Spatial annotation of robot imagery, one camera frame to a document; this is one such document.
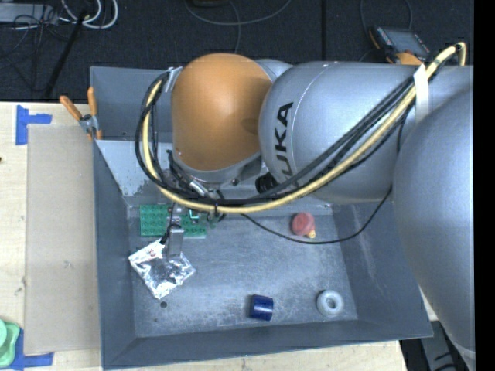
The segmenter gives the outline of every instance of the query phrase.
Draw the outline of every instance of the yellow cable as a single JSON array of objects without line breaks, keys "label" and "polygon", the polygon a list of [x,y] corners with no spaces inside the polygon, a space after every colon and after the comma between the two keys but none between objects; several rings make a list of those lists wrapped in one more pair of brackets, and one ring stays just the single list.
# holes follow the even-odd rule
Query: yellow cable
[{"label": "yellow cable", "polygon": [[[450,46],[447,49],[444,49],[437,57],[433,60],[430,65],[428,65],[428,68],[426,69],[426,75],[428,78],[430,78],[433,73],[438,69],[438,67],[445,62],[451,55],[453,55],[456,52],[459,52],[459,64],[461,66],[464,65],[465,63],[465,57],[466,57],[466,44],[465,43],[457,43],[454,46]],[[150,93],[150,97],[148,98],[148,103],[152,101],[156,89],[158,89],[158,86],[160,83],[157,83],[155,88],[152,90]],[[283,198],[276,199],[274,201],[262,203],[262,204],[257,204],[253,206],[218,206],[215,209],[215,206],[213,205],[205,205],[203,203],[198,203],[194,202],[188,199],[184,199],[178,195],[176,195],[173,192],[170,192],[167,189],[164,189],[162,187],[159,187],[160,191],[162,191],[163,195],[165,195],[167,198],[171,199],[173,202],[179,203],[185,207],[188,207],[190,209],[194,210],[199,210],[203,212],[209,212],[209,213],[256,213],[256,212],[261,212],[264,210],[269,210],[269,209],[274,209],[276,207],[283,206],[287,203],[290,203],[298,198],[302,198],[303,196],[306,196],[310,194],[311,192],[316,191],[320,187],[324,186],[325,184],[331,182],[334,180],[340,173],[345,172],[357,159],[363,155],[368,149],[370,149],[375,143],[377,143],[380,139],[380,137],[395,123],[395,121],[401,116],[401,114],[407,109],[408,105],[414,100],[416,95],[416,90],[415,88],[411,88],[404,98],[401,100],[401,103],[390,113],[390,115],[387,117],[387,119],[381,124],[381,126],[373,133],[370,135],[370,137],[353,153],[351,154],[348,158],[346,158],[344,161],[342,161],[338,166],[333,168],[330,172],[326,173],[324,176],[320,177],[316,181],[305,185],[301,189],[298,189],[297,191],[293,192],[290,195],[284,196]],[[149,142],[148,142],[148,136],[149,136],[149,113],[145,116],[145,119],[142,124],[142,138],[143,138],[143,153],[145,156],[145,164],[148,167],[149,171],[156,177],[158,178],[158,175],[153,168],[152,160],[149,154]]]}]

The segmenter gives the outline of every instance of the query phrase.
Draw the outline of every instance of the black carpet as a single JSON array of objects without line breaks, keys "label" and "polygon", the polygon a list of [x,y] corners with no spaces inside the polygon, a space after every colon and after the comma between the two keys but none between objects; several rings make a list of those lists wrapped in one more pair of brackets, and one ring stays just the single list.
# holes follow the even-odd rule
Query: black carpet
[{"label": "black carpet", "polygon": [[[62,10],[60,0],[14,1],[46,3]],[[84,0],[66,1],[73,12],[83,7]],[[208,21],[249,23],[212,24],[195,17],[188,7]],[[109,0],[103,0],[103,10],[109,21],[113,13]],[[115,25],[81,29],[48,98],[46,85],[74,24],[60,22],[30,30],[2,24],[0,100],[57,100],[66,94],[85,103],[90,66],[163,70],[213,52],[292,64],[383,61],[364,31],[364,26],[374,24],[411,26],[433,53],[464,41],[467,63],[474,64],[473,20],[474,0],[233,0],[215,8],[197,7],[187,0],[118,0]]]}]

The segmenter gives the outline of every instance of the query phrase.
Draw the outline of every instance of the blue tape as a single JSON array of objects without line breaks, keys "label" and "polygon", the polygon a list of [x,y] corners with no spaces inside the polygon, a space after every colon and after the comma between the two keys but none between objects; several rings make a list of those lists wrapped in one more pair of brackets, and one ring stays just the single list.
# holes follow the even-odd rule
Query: blue tape
[{"label": "blue tape", "polygon": [[16,121],[15,144],[25,145],[28,142],[28,124],[49,124],[52,122],[52,116],[50,114],[29,115],[29,109],[18,104]]},{"label": "blue tape", "polygon": [[12,364],[8,367],[0,367],[0,369],[14,369],[15,371],[23,371],[26,367],[41,367],[51,366],[53,363],[53,353],[37,356],[24,356],[24,330],[21,328],[19,337],[15,341],[15,357]]}]

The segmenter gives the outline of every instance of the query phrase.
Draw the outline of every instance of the blue cylinder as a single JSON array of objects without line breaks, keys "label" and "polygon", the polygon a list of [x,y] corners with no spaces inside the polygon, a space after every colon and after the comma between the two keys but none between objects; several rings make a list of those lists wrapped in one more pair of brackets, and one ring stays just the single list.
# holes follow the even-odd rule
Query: blue cylinder
[{"label": "blue cylinder", "polygon": [[263,295],[253,295],[251,297],[251,307],[249,309],[250,318],[260,318],[269,322],[273,315],[273,298]]}]

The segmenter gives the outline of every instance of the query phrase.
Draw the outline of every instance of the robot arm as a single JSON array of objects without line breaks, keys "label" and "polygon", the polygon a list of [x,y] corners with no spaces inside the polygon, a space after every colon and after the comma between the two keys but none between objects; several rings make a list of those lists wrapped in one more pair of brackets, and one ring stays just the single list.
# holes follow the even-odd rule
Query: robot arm
[{"label": "robot arm", "polygon": [[[456,54],[460,65],[440,70]],[[147,141],[142,167],[172,201],[208,213],[253,213],[303,196],[373,202],[392,188],[411,267],[450,339],[474,364],[473,68],[465,56],[459,43],[426,68],[421,120],[413,108],[415,66],[198,58],[172,89],[171,160],[201,191],[191,198],[167,188]],[[261,190],[252,182],[267,176]],[[243,180],[252,184],[250,196],[217,196]]]}]

